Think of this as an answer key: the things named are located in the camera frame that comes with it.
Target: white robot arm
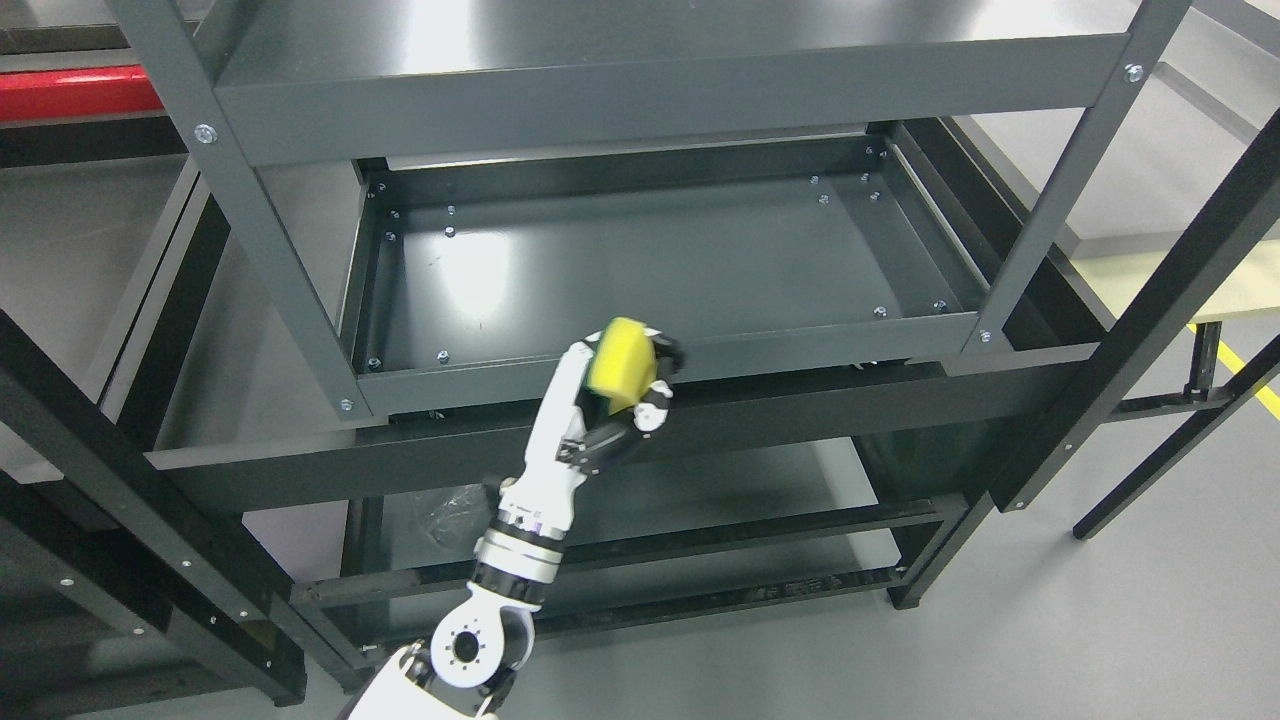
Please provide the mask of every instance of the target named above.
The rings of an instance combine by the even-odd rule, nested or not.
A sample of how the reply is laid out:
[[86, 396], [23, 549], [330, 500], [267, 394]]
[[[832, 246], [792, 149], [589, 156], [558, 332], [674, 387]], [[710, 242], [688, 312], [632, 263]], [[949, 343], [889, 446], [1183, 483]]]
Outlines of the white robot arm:
[[[588, 380], [596, 375], [598, 352], [602, 359], [611, 354], [608, 361], [622, 375], [646, 383], [621, 400], [621, 410], [614, 396], [613, 414], [602, 411], [605, 400]], [[573, 491], [663, 425], [672, 398], [668, 378], [682, 364], [675, 341], [626, 318], [570, 346], [538, 409], [525, 471], [503, 482], [498, 515], [476, 542], [471, 597], [444, 616], [429, 643], [394, 652], [340, 719], [495, 717], [532, 651], [532, 614], [559, 570], [573, 524]], [[445, 687], [475, 688], [479, 698], [471, 696], [476, 702], [467, 711], [454, 708], [438, 692]]]

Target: concrete floor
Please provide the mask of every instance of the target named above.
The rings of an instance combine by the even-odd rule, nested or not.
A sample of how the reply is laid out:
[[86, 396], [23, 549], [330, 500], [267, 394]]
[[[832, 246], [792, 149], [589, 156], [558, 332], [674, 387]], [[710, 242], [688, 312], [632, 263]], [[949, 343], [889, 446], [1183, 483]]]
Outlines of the concrete floor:
[[[1280, 320], [1228, 328], [1248, 356]], [[1134, 393], [1180, 387], [1189, 351], [1183, 333]], [[1103, 427], [916, 610], [865, 593], [543, 642], [504, 716], [1275, 717], [1276, 418], [1251, 401], [1096, 539], [1068, 534], [1178, 423]], [[312, 667], [297, 707], [234, 691], [83, 717], [328, 719], [344, 700]]]

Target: sponge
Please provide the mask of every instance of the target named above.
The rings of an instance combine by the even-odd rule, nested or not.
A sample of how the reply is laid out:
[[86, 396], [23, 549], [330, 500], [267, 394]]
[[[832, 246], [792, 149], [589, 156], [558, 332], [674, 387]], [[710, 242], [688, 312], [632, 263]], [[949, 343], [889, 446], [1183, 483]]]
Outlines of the sponge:
[[588, 389], [608, 398], [613, 415], [640, 402], [657, 377], [658, 360], [644, 323], [631, 318], [611, 320], [588, 370]]

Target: screw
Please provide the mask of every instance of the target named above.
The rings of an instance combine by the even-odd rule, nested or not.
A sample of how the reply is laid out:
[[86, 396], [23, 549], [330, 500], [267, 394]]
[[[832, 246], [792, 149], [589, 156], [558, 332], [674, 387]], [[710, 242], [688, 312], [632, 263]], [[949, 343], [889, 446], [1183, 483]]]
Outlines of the screw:
[[196, 126], [196, 129], [192, 131], [192, 135], [196, 136], [196, 141], [200, 142], [201, 145], [212, 145], [218, 142], [218, 131], [215, 131], [210, 126], [206, 126], [205, 123], [200, 123], [198, 126]]

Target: shelf tray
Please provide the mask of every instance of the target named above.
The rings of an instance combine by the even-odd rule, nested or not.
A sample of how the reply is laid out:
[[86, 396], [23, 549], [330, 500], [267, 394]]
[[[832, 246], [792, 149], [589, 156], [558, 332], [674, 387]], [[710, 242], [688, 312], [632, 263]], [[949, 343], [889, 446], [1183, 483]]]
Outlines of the shelf tray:
[[614, 315], [684, 342], [689, 380], [957, 352], [982, 288], [905, 178], [874, 136], [371, 176], [361, 389], [538, 397]]

